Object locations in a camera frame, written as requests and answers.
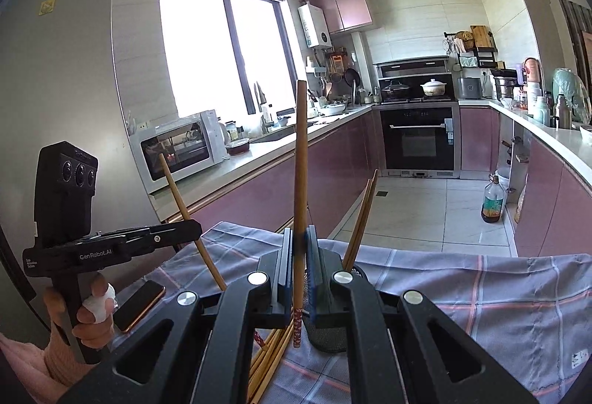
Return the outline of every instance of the microwave oven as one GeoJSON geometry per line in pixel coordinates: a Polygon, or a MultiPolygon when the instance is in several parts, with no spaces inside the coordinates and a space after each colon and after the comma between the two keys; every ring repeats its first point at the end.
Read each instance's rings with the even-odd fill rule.
{"type": "Polygon", "coordinates": [[[167,186],[158,158],[160,153],[165,156],[175,182],[220,163],[226,156],[224,137],[214,110],[137,130],[129,138],[135,164],[149,194],[167,186]]]}

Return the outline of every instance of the built-in oven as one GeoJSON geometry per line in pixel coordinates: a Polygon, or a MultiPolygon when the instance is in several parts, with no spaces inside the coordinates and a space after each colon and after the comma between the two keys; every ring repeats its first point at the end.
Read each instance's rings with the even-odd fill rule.
{"type": "Polygon", "coordinates": [[[458,103],[376,107],[383,135],[383,176],[458,178],[461,126],[458,103]]]}
{"type": "Polygon", "coordinates": [[[131,151],[146,191],[167,186],[159,154],[177,181],[220,163],[226,156],[224,137],[214,110],[179,118],[129,136],[131,151]]]}

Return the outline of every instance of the finger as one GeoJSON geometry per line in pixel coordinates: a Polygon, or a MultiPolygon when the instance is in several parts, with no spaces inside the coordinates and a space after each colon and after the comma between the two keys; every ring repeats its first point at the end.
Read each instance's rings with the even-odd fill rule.
{"type": "Polygon", "coordinates": [[[115,310],[115,301],[112,298],[105,299],[105,310],[107,311],[107,315],[113,314],[115,310]]]}
{"type": "Polygon", "coordinates": [[[83,345],[90,347],[91,349],[102,349],[111,342],[111,339],[115,336],[115,330],[111,328],[106,334],[97,337],[97,339],[82,339],[83,345]]]}
{"type": "Polygon", "coordinates": [[[72,329],[72,334],[81,340],[91,341],[109,332],[113,327],[113,318],[109,316],[106,321],[99,324],[77,324],[72,329]]]}
{"type": "Polygon", "coordinates": [[[66,303],[63,297],[53,287],[45,289],[45,292],[43,292],[43,302],[53,321],[58,321],[60,314],[66,311],[66,303]]]}
{"type": "Polygon", "coordinates": [[[82,324],[95,323],[95,315],[84,306],[78,309],[78,312],[76,312],[76,318],[78,319],[78,322],[82,324]]]}
{"type": "Polygon", "coordinates": [[[109,288],[109,282],[103,277],[102,274],[98,274],[91,283],[92,294],[95,297],[102,297],[109,288]]]}

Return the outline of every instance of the soy sauce bottle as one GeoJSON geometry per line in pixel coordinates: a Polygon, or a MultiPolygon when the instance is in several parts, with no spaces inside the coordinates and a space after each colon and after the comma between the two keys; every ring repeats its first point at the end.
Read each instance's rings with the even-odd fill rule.
{"type": "Polygon", "coordinates": [[[485,187],[481,218],[487,223],[495,223],[501,217],[505,192],[499,182],[499,177],[494,175],[491,183],[485,187]]]}

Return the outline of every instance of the white casserole pot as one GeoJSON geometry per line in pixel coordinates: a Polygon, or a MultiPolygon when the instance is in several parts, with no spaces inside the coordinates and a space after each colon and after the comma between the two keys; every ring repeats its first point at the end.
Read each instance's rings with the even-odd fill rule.
{"type": "Polygon", "coordinates": [[[446,91],[446,83],[436,81],[433,78],[431,81],[424,83],[421,87],[426,96],[440,96],[446,91]]]}

